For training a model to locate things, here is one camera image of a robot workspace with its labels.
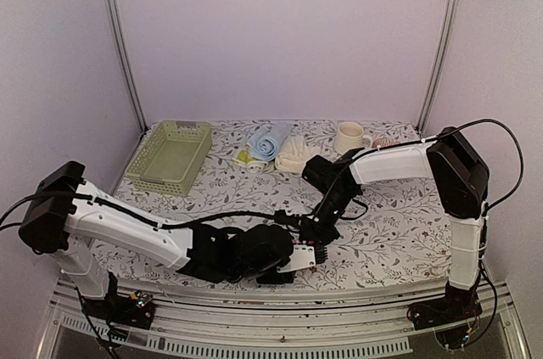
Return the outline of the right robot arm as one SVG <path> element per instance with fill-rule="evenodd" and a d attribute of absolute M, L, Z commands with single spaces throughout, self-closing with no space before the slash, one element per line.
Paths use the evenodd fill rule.
<path fill-rule="evenodd" d="M 364 186 L 403 179 L 431 179 L 451 225 L 451 267 L 439 314 L 457 321 L 470 310 L 482 275 L 486 241 L 489 167 L 454 127 L 434 137 L 384 148 L 349 149 L 331 162 L 310 159 L 302 177 L 323 197 L 300 221 L 303 240 L 331 244 L 339 238 L 336 222 Z"/>

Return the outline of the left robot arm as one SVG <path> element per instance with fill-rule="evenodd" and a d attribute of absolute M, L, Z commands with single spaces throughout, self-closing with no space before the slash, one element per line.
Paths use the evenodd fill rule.
<path fill-rule="evenodd" d="M 325 246 L 295 241 L 297 216 L 280 210 L 248 230 L 216 228 L 209 219 L 169 222 L 107 195 L 69 161 L 40 181 L 18 234 L 37 253 L 53 255 L 81 295 L 109 320 L 126 313 L 112 273 L 96 261 L 86 238 L 134 251 L 182 275 L 208 283 L 290 283 L 298 270 L 322 264 Z"/>

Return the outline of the cream rolled towel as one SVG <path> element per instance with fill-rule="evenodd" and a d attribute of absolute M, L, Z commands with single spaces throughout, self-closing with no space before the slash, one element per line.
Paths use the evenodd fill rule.
<path fill-rule="evenodd" d="M 279 171 L 301 175 L 306 163 L 322 149 L 310 146 L 303 136 L 291 136 L 283 142 L 275 160 L 275 168 Z"/>

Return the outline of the cream ceramic mug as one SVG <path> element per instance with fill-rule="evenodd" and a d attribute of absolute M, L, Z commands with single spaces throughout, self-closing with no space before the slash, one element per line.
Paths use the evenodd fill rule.
<path fill-rule="evenodd" d="M 358 148 L 371 148 L 373 137 L 366 133 L 363 126 L 355 122 L 342 122 L 339 124 L 336 136 L 333 140 L 333 149 L 338 154 L 345 154 L 347 151 Z"/>

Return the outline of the blue rolled towel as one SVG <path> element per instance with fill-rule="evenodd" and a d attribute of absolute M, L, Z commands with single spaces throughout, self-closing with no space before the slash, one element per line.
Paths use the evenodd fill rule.
<path fill-rule="evenodd" d="M 247 141 L 250 156 L 262 161 L 274 160 L 291 130 L 292 126 L 286 122 L 259 127 Z"/>

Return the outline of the green white towel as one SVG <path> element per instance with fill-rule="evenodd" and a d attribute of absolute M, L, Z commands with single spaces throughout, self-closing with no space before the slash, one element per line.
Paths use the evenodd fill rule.
<path fill-rule="evenodd" d="M 247 144 L 240 145 L 233 157 L 232 162 L 242 170 L 251 174 L 272 172 L 274 166 L 270 161 L 259 160 L 250 155 L 250 147 Z"/>

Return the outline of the red patterned bowl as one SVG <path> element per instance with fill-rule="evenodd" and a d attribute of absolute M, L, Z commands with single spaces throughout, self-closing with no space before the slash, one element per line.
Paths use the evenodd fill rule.
<path fill-rule="evenodd" d="M 398 144 L 399 142 L 397 140 L 394 140 L 389 137 L 378 137 L 373 140 L 372 147 L 374 149 L 376 148 L 385 148 L 389 146 L 393 146 Z"/>

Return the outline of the green plastic basket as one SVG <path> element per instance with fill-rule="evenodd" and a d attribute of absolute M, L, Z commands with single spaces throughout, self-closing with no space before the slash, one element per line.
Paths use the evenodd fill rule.
<path fill-rule="evenodd" d="M 209 123 L 162 121 L 135 153 L 126 176 L 142 191 L 187 196 L 211 148 L 211 136 Z"/>

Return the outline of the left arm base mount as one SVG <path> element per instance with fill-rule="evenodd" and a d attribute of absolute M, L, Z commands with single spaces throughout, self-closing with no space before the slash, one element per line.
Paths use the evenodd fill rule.
<path fill-rule="evenodd" d="M 104 300 L 82 298 L 82 310 L 90 317 L 104 320 L 108 325 L 124 325 L 150 330 L 156 305 L 142 304 L 138 299 L 117 294 L 107 295 Z"/>

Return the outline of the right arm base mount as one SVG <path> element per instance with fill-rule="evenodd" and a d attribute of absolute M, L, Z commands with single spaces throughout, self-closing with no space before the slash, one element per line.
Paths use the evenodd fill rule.
<path fill-rule="evenodd" d="M 438 344 L 455 351 L 464 348 L 470 341 L 483 310 L 478 296 L 440 297 L 410 304 L 406 318 L 416 330 L 447 328 L 434 332 Z"/>

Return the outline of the right aluminium post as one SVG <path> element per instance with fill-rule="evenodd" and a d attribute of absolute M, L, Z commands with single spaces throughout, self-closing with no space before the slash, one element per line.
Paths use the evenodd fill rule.
<path fill-rule="evenodd" d="M 423 96 L 422 108 L 417 118 L 416 129 L 419 133 L 425 132 L 431 116 L 434 102 L 437 98 L 440 79 L 445 67 L 446 55 L 450 45 L 451 34 L 456 18 L 459 0 L 445 0 L 445 12 L 439 32 L 439 40 L 431 67 L 428 85 Z"/>

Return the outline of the aluminium post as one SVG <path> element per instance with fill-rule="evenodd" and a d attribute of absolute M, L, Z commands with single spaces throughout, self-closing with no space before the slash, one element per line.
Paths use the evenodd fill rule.
<path fill-rule="evenodd" d="M 104 3 L 129 104 L 131 105 L 132 113 L 140 132 L 144 133 L 148 129 L 148 123 L 144 115 L 143 105 L 137 91 L 137 85 L 132 71 L 121 24 L 119 5 L 117 0 L 104 0 Z"/>
<path fill-rule="evenodd" d="M 445 67 L 446 55 L 450 45 L 451 34 L 456 18 L 459 0 L 445 0 L 445 12 L 439 32 L 439 40 L 431 67 L 428 85 L 423 96 L 422 108 L 417 118 L 416 129 L 419 133 L 425 132 L 431 116 L 434 102 L 437 98 L 440 79 Z"/>

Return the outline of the left aluminium post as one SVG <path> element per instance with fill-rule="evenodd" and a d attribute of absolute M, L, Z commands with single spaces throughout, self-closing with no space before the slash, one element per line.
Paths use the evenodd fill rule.
<path fill-rule="evenodd" d="M 143 105 L 137 91 L 137 85 L 132 71 L 121 24 L 119 5 L 117 0 L 104 0 L 104 3 L 129 104 L 131 105 L 132 113 L 140 132 L 144 133 L 148 129 L 148 123 L 144 115 Z"/>

